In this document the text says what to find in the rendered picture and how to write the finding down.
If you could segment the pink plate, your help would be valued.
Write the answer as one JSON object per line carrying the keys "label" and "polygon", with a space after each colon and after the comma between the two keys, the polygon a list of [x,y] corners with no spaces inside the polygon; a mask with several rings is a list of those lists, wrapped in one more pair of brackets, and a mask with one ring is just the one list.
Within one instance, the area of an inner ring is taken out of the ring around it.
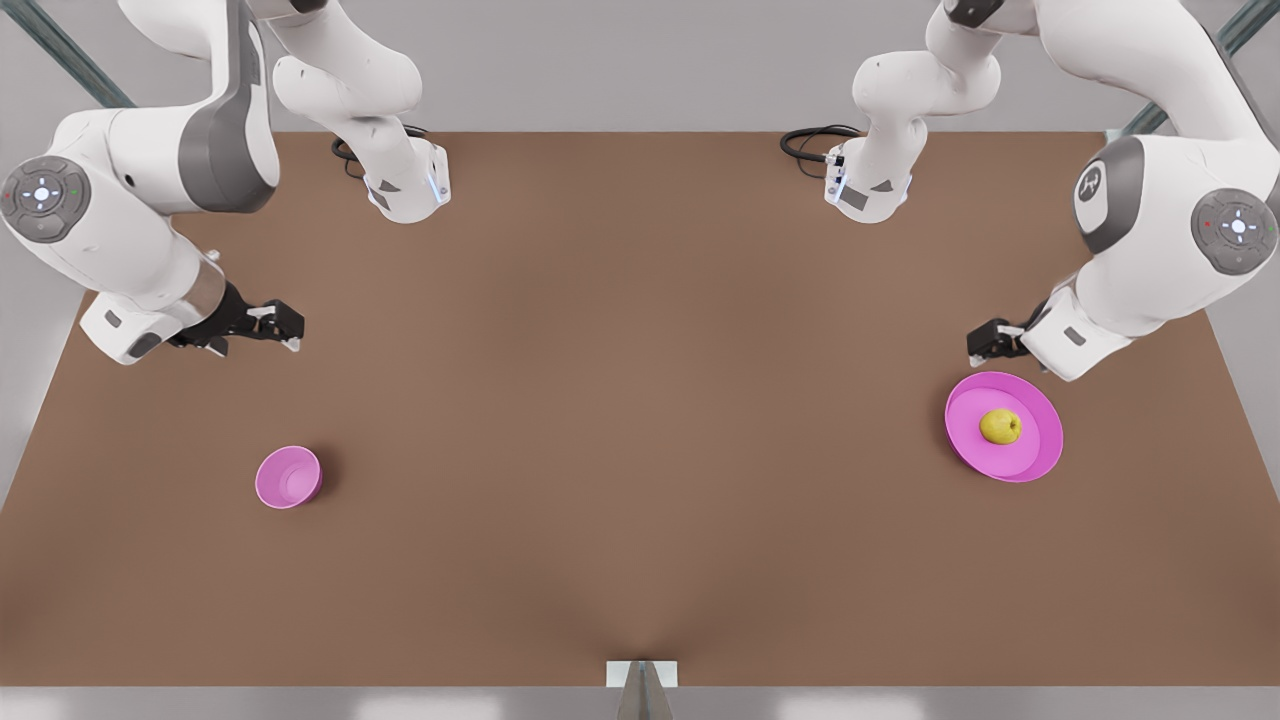
{"label": "pink plate", "polygon": [[[983,414],[1007,407],[1021,418],[1021,438],[1009,446],[986,442]],[[955,454],[975,471],[1007,483],[1041,478],[1053,469],[1064,447],[1062,423],[1047,396],[1020,377],[980,372],[960,380],[945,406],[945,429]]]}

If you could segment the pink bowl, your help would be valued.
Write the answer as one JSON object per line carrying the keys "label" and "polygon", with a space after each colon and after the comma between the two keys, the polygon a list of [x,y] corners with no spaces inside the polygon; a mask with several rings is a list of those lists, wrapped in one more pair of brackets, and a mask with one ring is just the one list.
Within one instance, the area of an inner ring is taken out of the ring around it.
{"label": "pink bowl", "polygon": [[323,486],[323,468],[314,451],[285,446],[269,454],[255,473],[259,500],[270,509],[307,503]]}

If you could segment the silver frame post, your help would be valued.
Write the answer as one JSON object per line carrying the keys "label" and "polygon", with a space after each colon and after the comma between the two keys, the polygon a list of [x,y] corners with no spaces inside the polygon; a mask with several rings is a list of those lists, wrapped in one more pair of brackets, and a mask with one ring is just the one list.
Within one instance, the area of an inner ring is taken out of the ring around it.
{"label": "silver frame post", "polygon": [[1121,26],[1106,61],[1112,86],[1161,108],[1181,137],[1280,146],[1233,61],[1178,0],[1114,0],[1112,9]]}
{"label": "silver frame post", "polygon": [[616,720],[675,720],[667,691],[678,685],[676,661],[607,661],[605,685],[621,689]]}
{"label": "silver frame post", "polygon": [[110,76],[38,4],[0,0],[4,12],[41,50],[102,108],[136,108]]}

